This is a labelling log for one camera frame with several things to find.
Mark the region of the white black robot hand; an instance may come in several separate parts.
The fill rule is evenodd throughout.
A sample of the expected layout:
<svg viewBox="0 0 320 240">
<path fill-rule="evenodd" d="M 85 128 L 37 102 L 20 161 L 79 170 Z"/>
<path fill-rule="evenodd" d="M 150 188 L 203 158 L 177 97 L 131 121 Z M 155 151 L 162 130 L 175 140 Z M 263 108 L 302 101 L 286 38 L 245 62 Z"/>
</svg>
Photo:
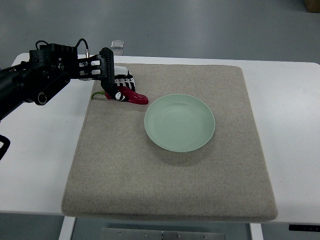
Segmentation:
<svg viewBox="0 0 320 240">
<path fill-rule="evenodd" d="M 115 100 L 124 100 L 123 96 L 118 96 L 118 87 L 129 87 L 130 89 L 136 91 L 134 77 L 130 74 L 129 70 L 124 66 L 114 66 L 114 81 L 117 88 Z"/>
</svg>

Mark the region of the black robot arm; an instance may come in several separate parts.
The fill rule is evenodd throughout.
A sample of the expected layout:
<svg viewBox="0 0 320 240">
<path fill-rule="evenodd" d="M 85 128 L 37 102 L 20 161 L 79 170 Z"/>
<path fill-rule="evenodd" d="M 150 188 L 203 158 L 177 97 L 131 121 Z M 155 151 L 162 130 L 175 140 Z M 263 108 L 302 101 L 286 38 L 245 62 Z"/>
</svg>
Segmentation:
<svg viewBox="0 0 320 240">
<path fill-rule="evenodd" d="M 77 46 L 41 41 L 29 51 L 29 60 L 0 71 L 0 118 L 3 120 L 22 103 L 43 106 L 72 79 L 100 81 L 113 99 L 120 99 L 115 83 L 114 54 L 104 47 L 99 54 L 78 57 Z"/>
</svg>

